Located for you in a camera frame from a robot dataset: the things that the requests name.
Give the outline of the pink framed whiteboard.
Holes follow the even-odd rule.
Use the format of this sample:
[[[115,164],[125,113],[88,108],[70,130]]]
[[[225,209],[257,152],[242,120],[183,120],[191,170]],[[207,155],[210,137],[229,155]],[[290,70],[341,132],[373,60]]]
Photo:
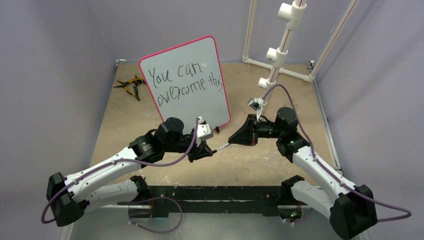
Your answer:
[[[204,36],[142,57],[140,71],[165,121],[175,117],[184,133],[202,117],[212,128],[231,121],[216,40]]]

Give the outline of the black whiteboard marker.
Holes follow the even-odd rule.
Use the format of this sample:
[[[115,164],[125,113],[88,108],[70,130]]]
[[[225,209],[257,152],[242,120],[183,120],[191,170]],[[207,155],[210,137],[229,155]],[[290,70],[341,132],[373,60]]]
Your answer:
[[[217,148],[217,149],[213,150],[213,151],[212,151],[212,153],[213,153],[213,154],[215,154],[215,153],[217,153],[218,151],[221,151],[221,150],[223,150],[223,149],[227,148],[227,147],[228,147],[228,146],[230,146],[230,145],[231,145],[230,143],[225,143],[223,146],[221,146],[221,147],[219,147],[219,148]]]

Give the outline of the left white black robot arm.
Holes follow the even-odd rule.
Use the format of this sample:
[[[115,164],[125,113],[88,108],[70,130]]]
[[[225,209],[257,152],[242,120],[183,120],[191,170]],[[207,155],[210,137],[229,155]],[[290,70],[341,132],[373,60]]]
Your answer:
[[[149,188],[141,177],[109,185],[121,176],[145,167],[169,167],[184,158],[190,162],[213,156],[206,141],[213,137],[212,128],[197,117],[190,133],[183,133],[184,123],[170,117],[157,128],[137,137],[108,159],[76,173],[60,172],[48,178],[46,199],[40,221],[55,222],[63,227],[79,220],[84,213],[112,203],[149,199]]]

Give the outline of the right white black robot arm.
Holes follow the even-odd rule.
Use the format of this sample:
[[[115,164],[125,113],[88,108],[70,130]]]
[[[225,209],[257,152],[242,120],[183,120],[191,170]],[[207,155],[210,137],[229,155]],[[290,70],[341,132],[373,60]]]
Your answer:
[[[300,177],[286,180],[280,196],[288,204],[296,200],[325,216],[334,232],[350,240],[377,224],[373,192],[366,185],[357,186],[332,169],[298,132],[299,121],[289,107],[281,107],[274,121],[261,121],[249,114],[245,123],[228,139],[229,144],[255,146],[260,138],[275,138],[278,152],[312,177],[312,186]]]

